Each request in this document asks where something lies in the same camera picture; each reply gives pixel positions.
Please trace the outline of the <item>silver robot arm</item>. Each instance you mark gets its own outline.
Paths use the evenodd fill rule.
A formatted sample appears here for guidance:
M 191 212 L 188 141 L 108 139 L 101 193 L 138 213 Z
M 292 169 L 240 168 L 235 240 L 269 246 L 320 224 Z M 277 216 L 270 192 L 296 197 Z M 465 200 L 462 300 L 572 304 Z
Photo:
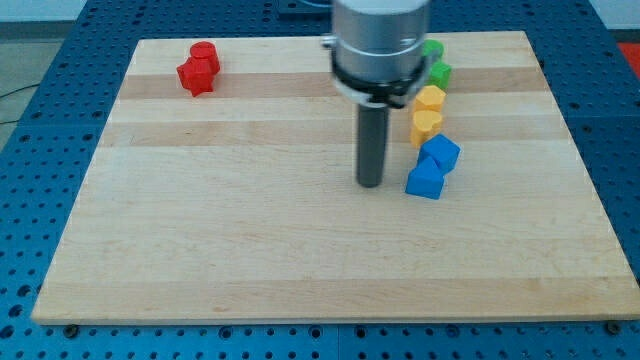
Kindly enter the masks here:
M 334 0 L 330 51 L 337 90 L 372 108 L 405 107 L 422 87 L 429 0 Z

